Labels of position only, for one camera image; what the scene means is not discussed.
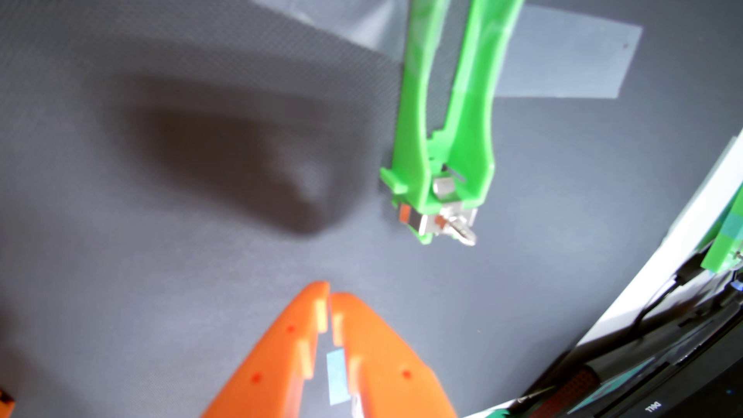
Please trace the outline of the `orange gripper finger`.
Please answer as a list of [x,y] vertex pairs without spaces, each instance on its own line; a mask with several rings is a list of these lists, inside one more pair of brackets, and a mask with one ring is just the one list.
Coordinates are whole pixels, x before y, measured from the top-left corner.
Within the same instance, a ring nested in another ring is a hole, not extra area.
[[329,294],[328,282],[315,281],[292,299],[202,417],[298,417],[318,337],[328,330]]
[[357,296],[332,294],[332,338],[345,353],[353,417],[457,417],[434,371]]

